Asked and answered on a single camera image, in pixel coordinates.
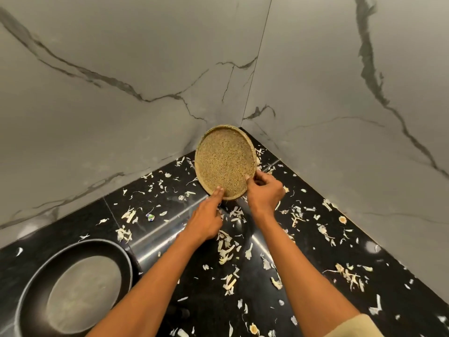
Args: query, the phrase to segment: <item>hand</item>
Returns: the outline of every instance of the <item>hand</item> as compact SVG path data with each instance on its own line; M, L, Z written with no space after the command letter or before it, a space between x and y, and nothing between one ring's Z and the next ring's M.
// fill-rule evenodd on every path
M184 229L199 245L215 237L223 224L217 207L225 193L222 187L217 187L214 193L199 204L194 210L187 226Z
M248 185L248 205L253 215L274 216L274 209L285 195L282 182L260 170L256 171L255 180L248 175L245 177Z

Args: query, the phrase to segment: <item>woven tray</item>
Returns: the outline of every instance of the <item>woven tray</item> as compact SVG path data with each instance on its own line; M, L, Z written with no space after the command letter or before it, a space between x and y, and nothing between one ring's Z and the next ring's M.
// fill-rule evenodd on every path
M256 154L248 136L239 128L219 125L208 130L195 151L195 171L209 194L225 188L224 200L233 200L246 191L245 174L254 176Z

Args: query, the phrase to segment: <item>beige sleeve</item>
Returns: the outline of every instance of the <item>beige sleeve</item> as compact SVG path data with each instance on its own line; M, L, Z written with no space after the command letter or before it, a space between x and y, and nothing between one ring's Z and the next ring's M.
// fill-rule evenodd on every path
M368 315L358 315L341 323L325 337L383 337Z

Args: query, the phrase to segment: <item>black frying pan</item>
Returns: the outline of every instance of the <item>black frying pan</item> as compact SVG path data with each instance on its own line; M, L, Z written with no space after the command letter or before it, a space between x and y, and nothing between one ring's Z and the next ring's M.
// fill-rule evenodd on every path
M74 243L31 277L17 306L16 335L85 336L131 286L131 261L118 244L104 239Z

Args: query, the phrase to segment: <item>black countertop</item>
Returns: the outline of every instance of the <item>black countertop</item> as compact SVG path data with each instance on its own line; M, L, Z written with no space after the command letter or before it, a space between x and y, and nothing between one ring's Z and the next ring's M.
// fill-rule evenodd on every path
M289 190L278 206L276 219L312 264L324 272L346 298L361 312L370 315L386 337L449 336L449 322L444 318L449 317L449 308L443 300L349 219L340 219L344 215L338 209L332 204L324 205L323 197L250 138L258 150L263 170L271 170ZM1 249L0 336L2 330L4 336L12 336L8 326L29 278L51 255L78 241L80 236L89 234L87 238L117 241L115 230L125 226L132 232L132 240L128 244L122 240L121 244L133 261L138 262L136 273L146 272L207 196L195 180L193 160L192 152ZM242 211L240 220L235 220L235 215L230 216L235 207ZM255 323L263 336L272 329L278 336L300 336L299 329L291 321L293 312L285 289L276 289L270 281L270 277L277 278L276 271L263 268L260 254L271 261L270 255L245 199L223 202L222 208L225 215L222 230L233 237L232 243L236 241L242 246L240 251L235 250L233 259L224 265L218 263L216 240L205 242L195 252L175 289L169 314L158 335L167 336L176 328L190 335L195 328L197 336L228 335L231 324L233 336L240 336L250 334L245 323L248 327ZM127 223L127 218L122 216L134 210L136 213ZM295 227L292 227L293 211L304 220L297 220ZM155 215L152 222L145 216L149 212ZM108 221L98 225L107 218ZM245 251L251 244L252 257L247 260ZM23 252L16 257L19 247ZM338 273L336 264L344 267L351 274L349 279L354 277L357 284L351 284ZM234 294L225 296L222 278L233 273L236 267L240 269L237 272L240 277L234 285ZM382 309L375 314L373 308L378 307L378 298ZM242 308L238 308L240 299Z

